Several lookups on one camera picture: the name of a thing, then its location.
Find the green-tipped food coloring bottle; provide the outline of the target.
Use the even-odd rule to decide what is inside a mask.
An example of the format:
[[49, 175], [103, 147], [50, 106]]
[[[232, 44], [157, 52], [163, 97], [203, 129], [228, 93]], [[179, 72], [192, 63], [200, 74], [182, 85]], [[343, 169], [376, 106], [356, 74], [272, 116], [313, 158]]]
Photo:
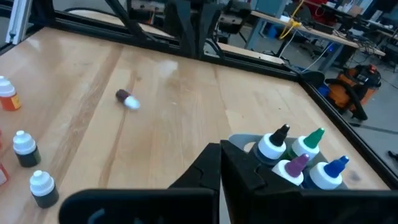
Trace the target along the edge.
[[282, 158], [292, 160], [302, 154], [307, 154], [309, 156], [308, 162], [311, 163], [320, 152], [319, 142], [322, 140], [324, 133], [324, 128], [318, 128], [308, 136], [299, 136], [293, 141], [292, 145], [286, 149]]

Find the grey plastic bin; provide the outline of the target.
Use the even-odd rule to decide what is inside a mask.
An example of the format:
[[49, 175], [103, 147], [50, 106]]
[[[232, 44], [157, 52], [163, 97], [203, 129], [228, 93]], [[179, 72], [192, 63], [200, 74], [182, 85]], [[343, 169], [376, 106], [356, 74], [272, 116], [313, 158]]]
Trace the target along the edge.
[[[261, 136], [261, 135], [255, 135], [255, 134], [234, 134], [234, 135], [232, 135], [232, 136], [229, 137], [229, 141], [230, 141], [232, 144], [234, 144], [235, 146], [237, 146], [238, 148], [244, 149], [245, 145], [249, 144], [250, 142], [252, 142], [253, 144], [255, 144], [255, 143], [257, 143], [262, 137], [263, 137], [263, 136]], [[297, 139], [297, 138], [289, 138], [289, 137], [286, 137], [285, 143], [286, 143], [287, 148], [289, 148], [289, 147], [292, 145], [293, 141], [296, 140], [296, 139]], [[312, 168], [314, 165], [316, 165], [316, 164], [319, 163], [319, 162], [331, 162], [331, 161], [327, 161], [327, 160], [323, 157], [323, 155], [321, 154], [321, 152], [319, 152], [319, 153], [315, 156], [315, 158], [313, 159], [313, 161], [312, 161], [311, 163], [308, 162], [307, 165], [306, 165], [306, 167], [304, 168], [304, 170], [303, 170], [304, 178], [305, 178], [305, 173], [306, 173], [310, 168]], [[340, 189], [340, 190], [341, 190], [341, 189], [345, 189], [345, 188], [346, 188], [346, 185], [345, 185], [344, 182], [343, 182], [343, 183], [342, 183], [339, 187], [337, 187], [336, 189]]]

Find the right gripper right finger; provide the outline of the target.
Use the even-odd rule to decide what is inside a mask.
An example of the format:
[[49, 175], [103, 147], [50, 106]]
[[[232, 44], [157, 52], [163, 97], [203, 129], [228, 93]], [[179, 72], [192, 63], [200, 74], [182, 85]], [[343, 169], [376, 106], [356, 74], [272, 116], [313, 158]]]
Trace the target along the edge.
[[221, 141], [232, 224], [398, 224], [398, 190], [307, 190]]

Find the aluminium frame post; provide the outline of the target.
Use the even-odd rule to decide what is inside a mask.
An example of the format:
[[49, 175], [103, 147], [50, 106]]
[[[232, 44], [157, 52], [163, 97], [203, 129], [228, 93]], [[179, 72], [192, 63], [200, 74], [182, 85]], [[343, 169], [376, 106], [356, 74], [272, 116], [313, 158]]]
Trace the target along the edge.
[[17, 45], [25, 39], [33, 0], [14, 0], [6, 43]]

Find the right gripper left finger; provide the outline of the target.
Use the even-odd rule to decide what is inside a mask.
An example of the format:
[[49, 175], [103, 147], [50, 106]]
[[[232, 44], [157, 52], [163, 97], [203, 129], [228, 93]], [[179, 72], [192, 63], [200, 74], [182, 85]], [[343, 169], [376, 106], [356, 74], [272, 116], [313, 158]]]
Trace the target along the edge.
[[166, 189], [85, 189], [66, 198], [59, 224], [219, 224], [221, 146], [209, 143]]

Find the small orange food coloring bottle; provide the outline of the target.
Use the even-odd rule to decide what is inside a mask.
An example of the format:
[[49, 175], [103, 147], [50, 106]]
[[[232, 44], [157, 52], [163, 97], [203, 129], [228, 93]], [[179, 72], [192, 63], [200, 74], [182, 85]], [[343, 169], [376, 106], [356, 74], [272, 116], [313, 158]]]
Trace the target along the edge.
[[0, 104], [6, 111], [16, 111], [21, 107], [14, 85], [4, 76], [0, 76]]
[[5, 184], [9, 180], [9, 174], [4, 167], [3, 163], [0, 162], [0, 185]]

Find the orange shop vacuum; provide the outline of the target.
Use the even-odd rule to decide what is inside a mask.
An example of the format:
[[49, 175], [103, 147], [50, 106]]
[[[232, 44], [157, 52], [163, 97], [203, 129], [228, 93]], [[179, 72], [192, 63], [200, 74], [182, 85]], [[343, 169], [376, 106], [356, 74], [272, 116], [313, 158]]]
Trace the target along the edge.
[[344, 68], [325, 83], [329, 87], [327, 99], [341, 114], [350, 111], [353, 118], [366, 121], [364, 105], [381, 87], [381, 74], [374, 65], [357, 65]]

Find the purple-tipped food coloring bottle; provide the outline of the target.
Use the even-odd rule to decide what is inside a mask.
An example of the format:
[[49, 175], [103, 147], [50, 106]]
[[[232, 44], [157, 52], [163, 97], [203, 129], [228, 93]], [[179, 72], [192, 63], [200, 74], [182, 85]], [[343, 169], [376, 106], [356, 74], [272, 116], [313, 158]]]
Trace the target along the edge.
[[295, 159], [279, 161], [271, 171], [285, 180], [300, 186], [304, 180], [303, 170], [309, 161], [308, 154], [302, 154]]

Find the black metal table frame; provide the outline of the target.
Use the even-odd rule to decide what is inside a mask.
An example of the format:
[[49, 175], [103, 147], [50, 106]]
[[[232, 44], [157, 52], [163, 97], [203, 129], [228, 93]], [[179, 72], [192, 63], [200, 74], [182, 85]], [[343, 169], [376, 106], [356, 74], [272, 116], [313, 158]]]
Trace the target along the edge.
[[[0, 129], [23, 129], [37, 141], [40, 167], [61, 193], [88, 187], [155, 188], [171, 184], [209, 142], [233, 133], [272, 131], [294, 136], [325, 128], [323, 155], [349, 157], [351, 189], [397, 189], [396, 180], [351, 126], [294, 74], [255, 70], [246, 57], [191, 58], [178, 39], [114, 25], [94, 34], [52, 17], [22, 43], [0, 46], [0, 75], [15, 84], [22, 107], [0, 110]], [[140, 102], [131, 110], [119, 89]]]

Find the small dark food coloring bottle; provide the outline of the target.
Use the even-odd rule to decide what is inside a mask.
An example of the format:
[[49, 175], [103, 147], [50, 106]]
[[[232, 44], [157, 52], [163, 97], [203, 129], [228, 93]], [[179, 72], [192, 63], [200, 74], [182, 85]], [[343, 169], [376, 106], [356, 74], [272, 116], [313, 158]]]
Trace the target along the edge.
[[36, 170], [29, 179], [30, 191], [40, 208], [49, 208], [59, 199], [53, 177], [46, 171]]
[[29, 133], [17, 131], [12, 141], [14, 153], [22, 167], [33, 167], [41, 162], [36, 141]]

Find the wooden workbench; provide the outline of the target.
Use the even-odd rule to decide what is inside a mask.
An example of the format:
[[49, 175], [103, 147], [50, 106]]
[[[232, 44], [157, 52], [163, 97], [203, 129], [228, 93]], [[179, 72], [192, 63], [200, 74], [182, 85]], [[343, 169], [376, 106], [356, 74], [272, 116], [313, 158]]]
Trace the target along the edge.
[[[252, 31], [246, 41], [245, 49], [251, 50], [253, 45], [256, 43], [257, 38], [260, 36], [260, 31], [262, 28], [265, 26], [267, 22], [273, 23], [273, 24], [279, 24], [279, 25], [288, 25], [288, 21], [281, 20], [280, 18], [277, 17], [272, 17], [267, 14], [263, 14], [258, 11], [251, 11], [251, 15], [256, 17], [256, 21], [254, 23], [254, 27], [252, 28]], [[364, 45], [359, 45], [356, 42], [353, 42], [351, 40], [348, 40], [346, 37], [343, 37], [341, 34], [338, 33], [338, 31], [334, 31], [333, 34], [327, 34], [325, 32], [315, 30], [315, 29], [307, 29], [303, 25], [300, 26], [294, 26], [295, 30], [299, 30], [300, 32], [307, 33], [310, 35], [314, 35], [317, 38], [325, 39], [329, 42], [332, 42], [331, 47], [333, 47], [333, 50], [331, 51], [330, 55], [327, 56], [326, 59], [324, 59], [323, 63], [319, 66], [318, 70], [321, 72], [326, 72], [334, 63], [336, 60], [337, 56], [341, 53], [343, 50], [343, 46], [350, 46], [351, 48], [355, 48], [357, 50], [363, 51], [363, 52], [368, 52], [373, 55], [379, 55], [379, 56], [385, 56], [386, 54], [375, 48], [375, 47], [367, 47]]]

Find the black-tipped food coloring bottle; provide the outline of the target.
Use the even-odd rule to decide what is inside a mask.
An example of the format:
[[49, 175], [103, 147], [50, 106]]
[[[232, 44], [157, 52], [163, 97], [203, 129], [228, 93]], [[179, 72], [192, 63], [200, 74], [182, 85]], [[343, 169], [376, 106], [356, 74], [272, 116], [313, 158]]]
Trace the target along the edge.
[[287, 149], [285, 139], [289, 129], [290, 126], [284, 124], [274, 133], [263, 135], [263, 137], [253, 145], [251, 152], [262, 164], [268, 167], [275, 166]]

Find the blue-tipped food coloring bottle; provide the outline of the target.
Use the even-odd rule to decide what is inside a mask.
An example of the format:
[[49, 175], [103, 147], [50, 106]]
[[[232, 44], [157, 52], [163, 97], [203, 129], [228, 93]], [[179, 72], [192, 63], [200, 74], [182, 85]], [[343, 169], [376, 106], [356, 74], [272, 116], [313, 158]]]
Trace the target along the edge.
[[334, 190], [343, 183], [341, 173], [349, 162], [347, 156], [342, 156], [331, 162], [319, 162], [305, 173], [302, 183], [305, 189]]

